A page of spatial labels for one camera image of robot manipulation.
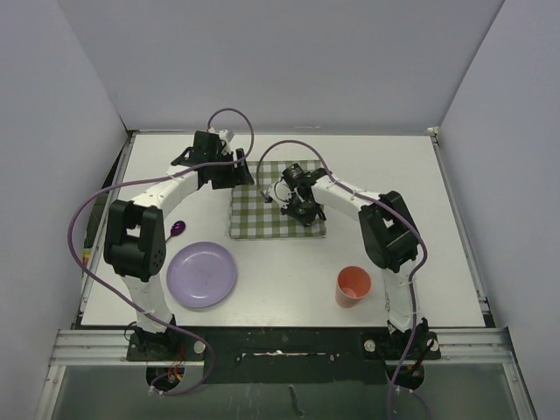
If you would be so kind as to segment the green white checkered cloth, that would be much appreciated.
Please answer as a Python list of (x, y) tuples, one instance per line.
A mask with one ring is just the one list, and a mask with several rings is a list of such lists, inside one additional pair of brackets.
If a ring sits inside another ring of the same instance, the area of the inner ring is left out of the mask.
[[(259, 170), (260, 186), (268, 187), (278, 181), (291, 161), (265, 161)], [(306, 172), (321, 166), (318, 160), (299, 161)], [(231, 192), (228, 235), (233, 240), (268, 240), (321, 238), (327, 233), (326, 223), (315, 220), (304, 227), (296, 220), (281, 214), (276, 204), (266, 203), (257, 185), (237, 186)]]

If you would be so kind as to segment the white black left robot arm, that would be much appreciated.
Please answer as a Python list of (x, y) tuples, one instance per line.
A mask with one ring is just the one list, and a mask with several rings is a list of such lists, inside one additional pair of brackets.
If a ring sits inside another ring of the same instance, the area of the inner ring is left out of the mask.
[(130, 200), (115, 200), (108, 210), (103, 248), (106, 264), (121, 277), (136, 310), (137, 325), (148, 333), (147, 349), (160, 360), (171, 358), (178, 337), (165, 302), (160, 271), (166, 258), (166, 217), (189, 195), (209, 184), (214, 190), (252, 186), (244, 150), (232, 150), (229, 130), (197, 131), (192, 145), (170, 163), (168, 173), (151, 181)]

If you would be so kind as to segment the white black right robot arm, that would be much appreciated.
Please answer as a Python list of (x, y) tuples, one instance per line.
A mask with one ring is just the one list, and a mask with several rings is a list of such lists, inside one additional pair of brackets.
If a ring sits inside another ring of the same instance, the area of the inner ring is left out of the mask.
[(326, 207), (359, 222), (366, 254), (383, 274), (388, 323), (396, 329), (389, 336), (390, 349), (402, 358), (418, 351), (421, 338), (414, 329), (420, 315), (414, 281), (427, 260), (427, 248), (400, 193), (361, 190), (322, 167), (304, 171), (292, 164), (268, 186), (264, 198), (305, 227), (323, 221)]

